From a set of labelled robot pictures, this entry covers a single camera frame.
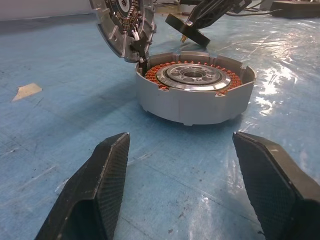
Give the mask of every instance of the textured rubber pad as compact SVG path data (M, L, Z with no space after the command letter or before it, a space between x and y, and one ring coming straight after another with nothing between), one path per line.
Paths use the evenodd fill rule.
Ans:
M320 186L280 145L242 132L233 142L266 240L319 240Z
M36 240L112 240L120 212L130 136L105 139L69 179Z

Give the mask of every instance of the scratch mark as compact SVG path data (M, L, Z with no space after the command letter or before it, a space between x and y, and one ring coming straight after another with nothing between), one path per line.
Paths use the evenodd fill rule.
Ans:
M1 203L1 204L0 204L0 208L6 207L6 206L8 206L8 205L12 205L12 204L18 202L19 200L23 200L23 199L25 199L25 198L27 198L27 197L29 197L29 196L31 196L31 195L34 195L34 193L31 192L31 191L29 191L29 192L27 192L26 194L22 194L22 195L20 195L20 196L13 197L12 199Z
M153 237L150 236L150 234L145 231L140 229L138 226L136 226L135 224L133 224L131 221L129 221L128 219L125 219L123 216L121 216L121 218L126 221L129 225L131 225L132 227L134 227L135 229L137 229L140 233L142 233L143 235L147 236L148 238L150 238L151 240L154 240Z
M37 103L33 108L35 108L36 106L38 106L39 103L40 103L43 99L44 99L44 97L42 97L42 98L38 101L38 103Z
M150 158L159 148L161 148L161 146L163 145L163 143L161 144L158 144L157 146L155 146L151 151L141 155L140 157L138 157L136 160L132 160L132 161L129 161L127 163L127 166L135 163L135 162L138 162L138 161L142 161L142 160L145 160L147 158Z
M57 186L56 189L54 190L54 192L58 191L58 189L61 188L63 185L65 185L68 182L68 180L69 180L69 178L67 178L59 186Z
M185 216L185 214L184 214L184 212L182 212L179 216L178 216L178 219L180 219L180 218L182 218L182 217L184 217Z
M19 187L18 190L22 190L23 188L25 188L26 186L28 186L29 184L31 184L32 182L34 182L35 180L37 180L38 178L42 177L43 175L46 175L47 173L49 173L52 169L54 169L56 166L52 166L49 169L45 170L44 172L42 172L41 174L39 174L38 176L35 176L34 178L32 178L30 181L26 182L24 185L22 185L21 187Z
M274 82L274 80L276 79L276 77L278 77L278 74L274 74L271 79L269 80L268 84L272 84Z
M36 143L35 143L35 147L34 147L33 154L36 154L37 149L38 149L38 143L36 142Z
M241 218L243 219L246 219L254 224L259 224L257 223L254 219L252 219L252 215L251 214L247 214L247 213L243 213L241 211L239 211L238 209L233 209L232 207L228 206L225 202L222 202L220 201L218 198L214 197L213 195L209 194L208 192L204 191L204 190L201 190L200 188L196 187L196 186L193 186L193 185L189 185L188 183L185 183L185 182L182 182L180 179L177 179L174 175L171 175L171 174L168 174L168 173L164 173L162 172L160 169L157 169L156 167L154 166L150 166L146 163L143 163L145 166L157 171L158 173L176 181L177 183L187 187L188 189L191 189L191 190L195 190L197 191L198 193L206 196L209 200L211 200L212 202L214 202L215 204L218 204L220 206L222 206L223 208L229 210L230 212L240 216Z
M36 207L39 207L39 206L41 206L43 203L48 202L48 201L50 201L50 200L52 200L52 199L53 199L52 196L46 196L46 197L40 199L40 201L38 201L34 206L32 206L32 208L33 208L33 209L36 209Z
M262 41L262 43L259 45L259 46L257 46L256 48L255 48L255 50L253 50L252 52L250 52L249 53L249 55L248 56L246 56L247 58L249 58L250 56L251 56L251 54L253 54L255 51L257 51L259 48L261 48L261 46L265 43L265 41L271 36L272 34L270 34L269 36L267 36L263 41Z
M4 154L0 155L0 158L2 158L2 157L4 157L4 156L7 156L7 155L10 154L10 153L14 153L17 149L18 149L18 147L15 148L15 149L12 149L12 150L10 150L10 151L5 152Z
M245 43L245 42L246 42L246 41L233 42L233 43L231 43L231 44L228 45L228 46L225 46L225 47L223 47L223 48L220 48L220 49L216 50L216 52L217 52L217 51L221 51L221 50L223 50L223 49L227 49L227 48L229 48L229 47L231 47L231 46L233 46L233 45L237 45L237 44L241 44L241 43Z
M247 59L244 59L244 60L241 60L242 62L245 62L245 61L249 61L251 60L251 58L247 58Z
M245 133L247 130L248 130L248 128L250 128L250 124L248 124L248 126L246 126L244 129L239 129L239 132L241 132L241 133Z

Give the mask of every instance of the copper coil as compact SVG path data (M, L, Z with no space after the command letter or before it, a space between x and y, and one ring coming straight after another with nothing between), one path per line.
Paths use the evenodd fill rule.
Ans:
M167 86L163 85L161 82L158 81L156 74L160 69L168 67L173 64L177 64L177 63L180 64L182 62L181 61L178 61L178 62L172 61L172 62L166 62L166 63L162 63L160 65L154 66L146 72L144 77L146 79L148 79L149 81L158 84L159 89L168 90L169 88ZM224 67L215 66L213 64L211 64L210 66L224 71L227 75L229 75L229 77L231 79L231 82L227 87L216 91L218 94L226 95L229 90L234 89L234 88L242 85L242 81L240 80L239 76L237 74L235 74L234 72L227 70Z

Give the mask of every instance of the cable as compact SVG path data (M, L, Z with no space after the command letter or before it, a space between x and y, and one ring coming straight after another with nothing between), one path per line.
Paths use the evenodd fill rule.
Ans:
M164 6L167 6L167 5L174 5L174 6L177 6L179 3L174 1L174 2L157 2L158 0L155 0L153 2L154 5L164 5Z
M228 16L232 16L232 17L244 17L244 16L255 16L255 15L267 15L267 14L272 14L277 11L279 11L279 10L267 11L267 12L257 12L257 13L248 13L248 14L233 14L233 13L226 12L225 14Z
M246 9L246 8L244 8L242 11L257 13L257 12L260 11L260 9L259 9L259 10L253 10L253 9Z

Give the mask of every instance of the blue floor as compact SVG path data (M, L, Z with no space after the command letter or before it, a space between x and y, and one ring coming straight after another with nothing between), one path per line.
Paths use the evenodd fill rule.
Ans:
M115 240L263 240L232 133L282 146L320 183L320 19L224 16L207 50L156 16L150 54L209 51L250 65L246 112L184 126L146 113L134 64L115 57L93 15L0 22L0 239L33 239L64 184L103 139L130 132ZM12 101L18 87L43 90Z

